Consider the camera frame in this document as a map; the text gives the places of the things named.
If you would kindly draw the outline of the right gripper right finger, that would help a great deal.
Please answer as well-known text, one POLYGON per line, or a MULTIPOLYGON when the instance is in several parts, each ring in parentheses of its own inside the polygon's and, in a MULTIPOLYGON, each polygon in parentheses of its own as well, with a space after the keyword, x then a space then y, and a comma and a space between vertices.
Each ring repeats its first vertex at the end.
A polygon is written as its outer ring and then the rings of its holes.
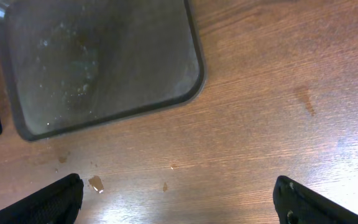
POLYGON ((293 179, 280 175, 273 204, 281 224, 358 224, 358 215, 293 179))

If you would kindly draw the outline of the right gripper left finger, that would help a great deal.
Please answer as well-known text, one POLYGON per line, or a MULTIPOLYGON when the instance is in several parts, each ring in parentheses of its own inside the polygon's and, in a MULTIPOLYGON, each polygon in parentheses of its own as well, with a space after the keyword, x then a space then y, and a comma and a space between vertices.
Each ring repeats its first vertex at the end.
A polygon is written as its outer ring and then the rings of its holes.
POLYGON ((74 223, 81 209, 83 188, 80 176, 69 174, 0 210, 0 223, 74 223))

